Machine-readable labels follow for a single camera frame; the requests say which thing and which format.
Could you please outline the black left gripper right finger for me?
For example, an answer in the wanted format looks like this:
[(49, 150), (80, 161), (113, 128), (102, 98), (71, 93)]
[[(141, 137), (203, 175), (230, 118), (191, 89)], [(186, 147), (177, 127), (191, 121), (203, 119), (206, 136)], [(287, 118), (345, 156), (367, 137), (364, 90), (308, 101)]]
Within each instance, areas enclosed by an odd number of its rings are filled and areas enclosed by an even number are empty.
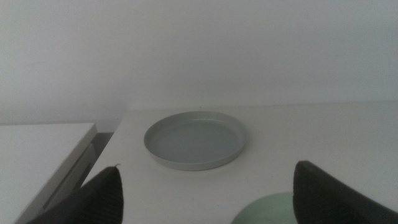
[(309, 161), (295, 166), (292, 201), (298, 223), (397, 223), (397, 212)]

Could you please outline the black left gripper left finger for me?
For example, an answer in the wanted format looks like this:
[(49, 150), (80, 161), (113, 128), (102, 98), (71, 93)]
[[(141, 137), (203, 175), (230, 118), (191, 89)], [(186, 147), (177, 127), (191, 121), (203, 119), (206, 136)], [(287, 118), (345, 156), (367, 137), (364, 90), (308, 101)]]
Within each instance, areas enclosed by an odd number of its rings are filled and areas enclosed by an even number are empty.
[(112, 166), (28, 224), (121, 224), (123, 213), (122, 179)]

